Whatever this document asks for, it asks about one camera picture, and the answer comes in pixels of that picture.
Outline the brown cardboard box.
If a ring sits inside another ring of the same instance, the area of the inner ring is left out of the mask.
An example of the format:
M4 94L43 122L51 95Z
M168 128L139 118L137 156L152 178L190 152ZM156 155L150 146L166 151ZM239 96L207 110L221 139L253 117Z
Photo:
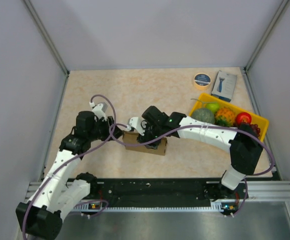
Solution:
M122 137L125 149L134 152L147 153L158 156L165 156L168 146L167 138L163 137L157 143L151 143L150 145L140 145L138 142L139 134L135 132L125 132Z

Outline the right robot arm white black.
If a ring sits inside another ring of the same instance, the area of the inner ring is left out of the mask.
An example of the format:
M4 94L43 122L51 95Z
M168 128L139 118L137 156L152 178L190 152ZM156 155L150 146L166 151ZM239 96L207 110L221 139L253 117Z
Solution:
M263 146L252 128L242 124L239 128L221 127L196 120L183 113L167 115L150 106L141 117L133 117L129 124L139 133L137 141L149 149L157 149L159 137L191 139L217 147L230 155L230 167L221 177L218 192L230 198L239 183L254 174Z

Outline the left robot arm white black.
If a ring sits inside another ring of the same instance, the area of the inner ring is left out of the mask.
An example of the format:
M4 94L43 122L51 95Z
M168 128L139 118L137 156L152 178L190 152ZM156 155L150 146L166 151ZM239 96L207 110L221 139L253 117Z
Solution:
M116 116L106 116L104 110L81 111L69 135L62 139L56 158L40 186L27 202L16 207L23 239L28 235L43 240L54 240L61 231L68 214L85 197L94 198L99 191L97 179L81 173L69 188L67 181L83 157L94 151L92 142L104 145L123 132L114 126Z

